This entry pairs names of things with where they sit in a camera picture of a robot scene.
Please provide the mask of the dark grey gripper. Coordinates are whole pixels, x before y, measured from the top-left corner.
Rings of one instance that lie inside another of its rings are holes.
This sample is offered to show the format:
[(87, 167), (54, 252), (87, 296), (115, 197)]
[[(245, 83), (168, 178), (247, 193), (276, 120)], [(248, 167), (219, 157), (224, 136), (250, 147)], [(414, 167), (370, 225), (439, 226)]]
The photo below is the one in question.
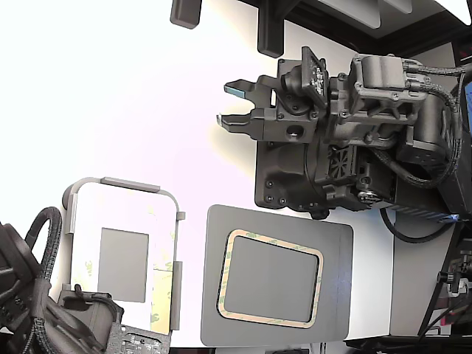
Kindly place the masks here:
[(84, 292), (80, 297), (73, 290), (62, 290), (58, 304), (70, 316), (73, 322), (66, 323), (89, 337), (91, 334), (100, 344), (99, 353), (106, 351), (111, 329), (111, 308), (108, 297), (103, 294)]
[(227, 94), (255, 108), (216, 119), (226, 131), (256, 141), (394, 146), (401, 131), (415, 125), (426, 102), (427, 93), (417, 88), (423, 81), (422, 75), (408, 76), (403, 59), (395, 56), (357, 55), (348, 73), (330, 76), (322, 59), (303, 55), (280, 60), (276, 78), (226, 83)]

